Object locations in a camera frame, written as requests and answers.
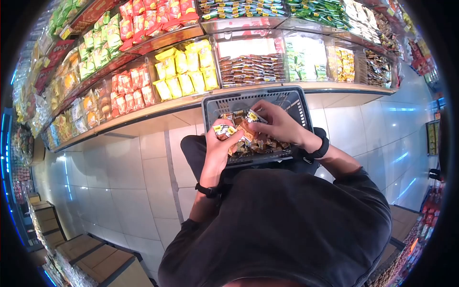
black pants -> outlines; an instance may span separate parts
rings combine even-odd
[[[325,130],[321,128],[314,128],[314,133],[318,136],[326,135]],[[206,137],[203,135],[187,135],[180,142],[180,147],[182,148],[186,161],[190,165],[196,180],[199,181],[206,159]],[[314,175],[318,167],[319,162],[317,160],[307,158],[306,151],[298,149],[293,154],[293,159],[283,160],[280,163],[271,162],[225,169],[222,172],[221,180],[225,184],[231,184],[233,183],[234,176],[244,169],[288,169],[295,173],[309,173]]]

man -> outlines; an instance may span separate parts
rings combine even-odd
[[[224,171],[228,149],[243,132],[219,141],[211,129],[207,146],[197,136],[184,138],[182,149],[199,175],[199,192],[189,219],[166,249],[158,272],[161,287],[361,286],[390,239],[384,195],[354,158],[282,108],[262,100],[252,110],[269,124],[251,123],[251,129],[300,146],[336,180],[315,177],[315,170],[246,168],[219,204],[215,195],[225,190],[221,177],[232,170]],[[232,125],[224,119],[216,124]],[[205,160],[199,160],[200,153]]]

gray plastic basket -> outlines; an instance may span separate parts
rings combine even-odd
[[[206,96],[202,100],[202,117],[206,132],[212,128],[212,124],[222,113],[248,110],[262,99],[280,106],[305,129],[314,132],[308,104],[304,97],[304,91],[300,86],[255,88],[240,92]],[[289,149],[278,152],[228,158],[226,167],[233,168],[291,159],[292,153],[296,148],[291,146]]]

hand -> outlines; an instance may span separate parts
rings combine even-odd
[[[212,126],[218,124],[226,124],[234,127],[233,123],[228,119],[219,118]],[[202,169],[199,184],[202,187],[217,186],[220,180],[220,174],[226,167],[228,160],[228,150],[232,148],[236,152],[237,146],[235,145],[244,135],[244,131],[239,130],[224,141],[220,141],[211,128],[206,134],[207,152],[204,167]]]
[[[303,128],[281,107],[260,100],[252,110],[269,123],[250,123],[249,128],[252,130],[270,135],[279,141],[299,145],[309,153],[318,150],[322,145],[322,140],[318,136]]]

white tile floor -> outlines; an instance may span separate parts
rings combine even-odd
[[[403,72],[402,87],[392,96],[310,112],[313,125],[364,166],[389,203],[418,210],[428,169],[437,163],[425,152],[424,123],[433,115],[427,112],[424,79],[407,66]],[[33,168],[36,188],[55,204],[68,238],[89,232],[135,250],[157,280],[164,250],[188,218],[196,194],[180,140],[203,132],[198,124],[84,152],[47,153]],[[333,181],[323,167],[316,176]]]

